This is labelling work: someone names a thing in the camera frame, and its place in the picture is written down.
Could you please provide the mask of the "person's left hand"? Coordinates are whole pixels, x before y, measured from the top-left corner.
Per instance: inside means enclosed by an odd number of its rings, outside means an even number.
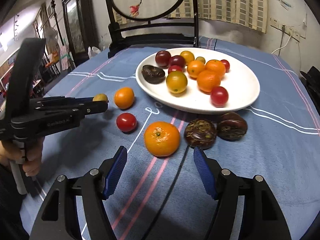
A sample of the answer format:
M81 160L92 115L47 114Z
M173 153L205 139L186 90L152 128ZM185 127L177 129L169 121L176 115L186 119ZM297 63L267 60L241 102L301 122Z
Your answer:
M24 162L22 168L28 177L33 177L40 171L44 139L45 137L38 138L37 142L29 146L26 152L27 161ZM10 168L10 161L16 161L21 157L22 153L16 145L11 142L1 141L1 165Z

